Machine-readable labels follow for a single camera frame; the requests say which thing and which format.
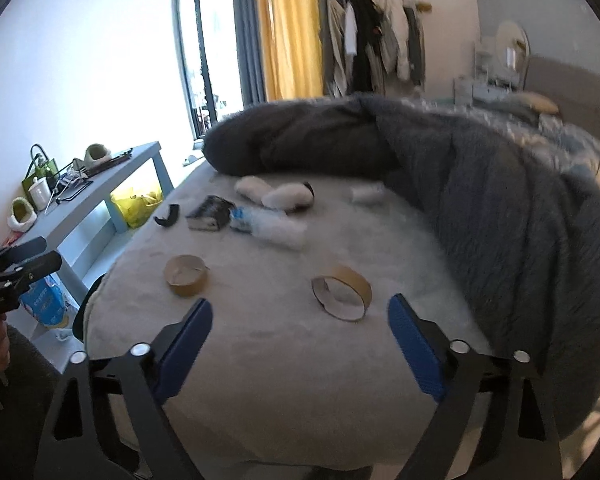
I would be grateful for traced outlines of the brown tape roll with liner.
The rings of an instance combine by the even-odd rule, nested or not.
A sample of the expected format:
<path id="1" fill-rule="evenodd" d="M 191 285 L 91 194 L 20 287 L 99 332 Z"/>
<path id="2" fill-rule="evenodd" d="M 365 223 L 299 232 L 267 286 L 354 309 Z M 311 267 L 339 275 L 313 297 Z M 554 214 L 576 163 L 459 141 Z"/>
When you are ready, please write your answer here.
<path id="1" fill-rule="evenodd" d="M 171 258 L 163 269 L 163 278 L 176 296 L 199 295 L 207 285 L 209 270 L 204 260 L 194 255 Z"/>

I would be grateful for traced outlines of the black curved plastic piece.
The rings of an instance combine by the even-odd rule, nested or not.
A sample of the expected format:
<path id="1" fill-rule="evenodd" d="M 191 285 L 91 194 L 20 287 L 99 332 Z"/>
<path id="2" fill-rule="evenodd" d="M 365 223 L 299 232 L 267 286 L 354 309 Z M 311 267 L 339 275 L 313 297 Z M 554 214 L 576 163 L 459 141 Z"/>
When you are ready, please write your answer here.
<path id="1" fill-rule="evenodd" d="M 158 226 L 169 229 L 171 226 L 174 226 L 176 222 L 178 222 L 178 218 L 180 218 L 180 205 L 170 204 L 168 214 L 165 217 L 155 216 L 154 221 L 158 224 Z"/>

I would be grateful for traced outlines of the brown cardboard tape roll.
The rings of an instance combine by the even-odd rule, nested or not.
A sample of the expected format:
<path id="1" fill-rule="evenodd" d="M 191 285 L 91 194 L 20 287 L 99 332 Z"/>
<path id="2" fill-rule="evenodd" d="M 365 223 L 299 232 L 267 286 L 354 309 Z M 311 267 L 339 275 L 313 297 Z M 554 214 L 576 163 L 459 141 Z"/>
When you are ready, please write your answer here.
<path id="1" fill-rule="evenodd" d="M 373 301 L 370 282 L 343 264 L 311 278 L 311 288 L 324 312 L 339 321 L 362 321 Z"/>

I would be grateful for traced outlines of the black and white small box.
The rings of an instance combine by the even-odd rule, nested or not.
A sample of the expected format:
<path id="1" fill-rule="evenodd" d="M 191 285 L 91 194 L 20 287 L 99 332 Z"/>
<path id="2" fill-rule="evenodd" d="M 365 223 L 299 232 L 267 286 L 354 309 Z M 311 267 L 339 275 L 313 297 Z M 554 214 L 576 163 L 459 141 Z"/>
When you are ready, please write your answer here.
<path id="1" fill-rule="evenodd" d="M 187 226 L 195 231 L 218 232 L 230 223 L 235 204 L 216 195 L 208 195 L 186 216 Z"/>

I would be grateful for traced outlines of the blue white plastic wrapper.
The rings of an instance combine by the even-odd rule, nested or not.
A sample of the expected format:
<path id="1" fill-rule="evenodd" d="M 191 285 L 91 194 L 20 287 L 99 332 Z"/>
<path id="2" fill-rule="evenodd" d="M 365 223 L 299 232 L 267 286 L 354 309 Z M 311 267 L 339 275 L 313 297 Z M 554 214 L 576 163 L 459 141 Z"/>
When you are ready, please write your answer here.
<path id="1" fill-rule="evenodd" d="M 301 249 L 306 242 L 306 224 L 288 218 L 281 211 L 235 207 L 230 212 L 230 228 L 295 250 Z"/>

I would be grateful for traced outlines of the green white slipper near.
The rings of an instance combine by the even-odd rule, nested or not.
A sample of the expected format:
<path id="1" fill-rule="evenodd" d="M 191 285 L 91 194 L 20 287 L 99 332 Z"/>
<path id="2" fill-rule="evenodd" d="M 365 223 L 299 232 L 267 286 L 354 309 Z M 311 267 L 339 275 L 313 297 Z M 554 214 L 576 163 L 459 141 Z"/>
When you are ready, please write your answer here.
<path id="1" fill-rule="evenodd" d="M 16 197 L 12 200 L 7 226 L 14 232 L 25 233 L 34 226 L 37 218 L 33 206 L 24 197 Z"/>

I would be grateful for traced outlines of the blue printed package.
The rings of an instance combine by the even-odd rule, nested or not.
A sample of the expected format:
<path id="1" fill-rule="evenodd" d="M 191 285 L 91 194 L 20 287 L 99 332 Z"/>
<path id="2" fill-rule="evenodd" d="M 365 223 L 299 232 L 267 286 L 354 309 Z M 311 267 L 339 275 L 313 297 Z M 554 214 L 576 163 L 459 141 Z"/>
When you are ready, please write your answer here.
<path id="1" fill-rule="evenodd" d="M 64 328 L 69 323 L 69 311 L 58 283 L 52 276 L 33 283 L 20 296 L 23 307 L 40 324 L 47 328 Z"/>

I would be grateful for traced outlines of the light blue side table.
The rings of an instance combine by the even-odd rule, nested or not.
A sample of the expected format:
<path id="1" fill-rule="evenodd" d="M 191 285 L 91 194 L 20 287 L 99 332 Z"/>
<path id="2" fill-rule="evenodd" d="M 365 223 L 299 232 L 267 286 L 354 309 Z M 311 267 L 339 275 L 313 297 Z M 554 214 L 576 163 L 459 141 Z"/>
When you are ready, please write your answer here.
<path id="1" fill-rule="evenodd" d="M 87 215 L 100 203 L 105 203 L 112 224 L 117 233 L 123 233 L 128 226 L 123 221 L 122 215 L 110 198 L 110 194 L 122 183 L 129 179 L 135 171 L 148 160 L 151 160 L 164 197 L 168 196 L 174 186 L 171 182 L 166 165 L 161 157 L 161 145 L 159 142 L 151 142 L 136 146 L 131 150 L 131 157 L 106 169 L 91 178 L 90 184 L 85 191 L 78 195 L 72 202 L 55 205 L 47 214 L 41 214 L 36 219 L 34 226 L 23 236 L 16 240 L 16 244 L 28 242 L 35 237 L 42 236 L 47 242 L 47 248 L 57 250 L 67 236 L 87 217 Z"/>

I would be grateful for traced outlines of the green tote bag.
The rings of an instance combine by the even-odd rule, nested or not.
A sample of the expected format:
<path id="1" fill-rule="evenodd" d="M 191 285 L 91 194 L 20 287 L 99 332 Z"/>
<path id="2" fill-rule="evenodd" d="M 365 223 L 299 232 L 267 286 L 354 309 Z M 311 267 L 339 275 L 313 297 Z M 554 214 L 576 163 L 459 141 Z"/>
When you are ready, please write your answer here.
<path id="1" fill-rule="evenodd" d="M 30 204 L 34 204 L 30 188 L 34 185 L 34 180 L 45 180 L 50 192 L 53 192 L 58 177 L 58 166 L 53 157 L 48 157 L 46 151 L 43 150 L 40 144 L 33 144 L 30 147 L 30 165 L 27 169 L 26 176 L 21 182 L 24 194 Z"/>

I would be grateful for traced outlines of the dark wooden sticks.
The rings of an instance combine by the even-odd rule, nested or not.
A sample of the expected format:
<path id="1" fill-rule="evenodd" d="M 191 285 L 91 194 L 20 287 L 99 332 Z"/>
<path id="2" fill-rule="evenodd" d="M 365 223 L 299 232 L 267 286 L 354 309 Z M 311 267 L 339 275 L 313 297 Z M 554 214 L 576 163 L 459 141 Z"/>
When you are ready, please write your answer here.
<path id="1" fill-rule="evenodd" d="M 117 167 L 123 164 L 124 162 L 130 160 L 132 158 L 132 151 L 132 148 L 130 148 L 129 150 L 122 152 L 119 155 L 112 156 L 109 158 L 103 157 L 99 160 L 96 160 L 96 162 L 93 162 L 91 166 L 85 166 L 82 172 L 87 178 L 95 177 L 96 174 L 102 174 L 104 171 Z"/>

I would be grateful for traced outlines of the bed mattress with grey sheet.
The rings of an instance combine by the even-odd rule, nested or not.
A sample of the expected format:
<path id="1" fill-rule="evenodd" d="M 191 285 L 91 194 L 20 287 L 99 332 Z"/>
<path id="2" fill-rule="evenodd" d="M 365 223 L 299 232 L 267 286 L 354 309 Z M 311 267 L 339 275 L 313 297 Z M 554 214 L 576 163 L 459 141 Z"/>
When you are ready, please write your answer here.
<path id="1" fill-rule="evenodd" d="M 396 194 L 355 205 L 349 180 L 310 182 L 315 203 L 304 214 L 301 250 L 230 229 L 193 231 L 185 221 L 170 229 L 147 223 L 88 303 L 87 353 L 120 356 L 192 306 L 170 291 L 166 263 L 204 260 L 212 330 L 164 409 L 209 479 L 299 479 L 313 466 L 405 462 L 436 404 L 389 328 L 396 294 L 449 338 L 489 348 L 419 211 Z M 314 298 L 311 278 L 337 264 L 372 285 L 362 321 L 339 321 Z"/>

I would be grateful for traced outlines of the white rolled sock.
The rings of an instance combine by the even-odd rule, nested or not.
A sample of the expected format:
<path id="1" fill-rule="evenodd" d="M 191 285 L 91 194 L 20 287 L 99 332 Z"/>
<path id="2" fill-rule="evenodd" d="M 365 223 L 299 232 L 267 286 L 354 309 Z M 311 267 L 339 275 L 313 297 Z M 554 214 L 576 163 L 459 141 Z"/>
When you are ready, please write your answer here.
<path id="1" fill-rule="evenodd" d="M 238 195 L 257 205 L 262 205 L 263 197 L 273 190 L 274 188 L 266 183 L 265 180 L 255 176 L 243 177 L 234 185 L 234 191 Z"/>

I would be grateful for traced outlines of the white sock with black trim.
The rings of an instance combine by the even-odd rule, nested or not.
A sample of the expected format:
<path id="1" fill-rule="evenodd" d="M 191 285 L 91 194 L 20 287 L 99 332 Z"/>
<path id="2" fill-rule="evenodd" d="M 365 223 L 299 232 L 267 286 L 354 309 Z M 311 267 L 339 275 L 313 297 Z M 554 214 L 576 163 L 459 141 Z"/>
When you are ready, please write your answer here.
<path id="1" fill-rule="evenodd" d="M 313 206 L 313 188 L 307 183 L 286 183 L 273 188 L 262 197 L 265 208 L 282 211 L 305 210 Z"/>

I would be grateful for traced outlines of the grey curtain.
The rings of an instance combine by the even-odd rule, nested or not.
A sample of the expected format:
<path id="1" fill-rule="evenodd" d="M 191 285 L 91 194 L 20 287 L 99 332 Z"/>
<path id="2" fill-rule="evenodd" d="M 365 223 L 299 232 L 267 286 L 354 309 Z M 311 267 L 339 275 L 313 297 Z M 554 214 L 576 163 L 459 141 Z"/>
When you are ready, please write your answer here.
<path id="1" fill-rule="evenodd" d="M 236 52 L 242 102 L 266 101 L 257 0 L 233 0 Z"/>

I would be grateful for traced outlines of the beige pillow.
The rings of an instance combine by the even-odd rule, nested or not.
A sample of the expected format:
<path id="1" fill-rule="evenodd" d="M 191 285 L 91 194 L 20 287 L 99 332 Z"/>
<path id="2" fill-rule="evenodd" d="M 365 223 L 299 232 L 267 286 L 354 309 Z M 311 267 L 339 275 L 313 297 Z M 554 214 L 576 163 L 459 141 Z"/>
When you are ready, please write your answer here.
<path id="1" fill-rule="evenodd" d="M 539 114 L 558 115 L 559 106 L 547 96 L 530 91 L 516 91 L 511 93 L 508 98 L 511 101 L 524 104 Z"/>

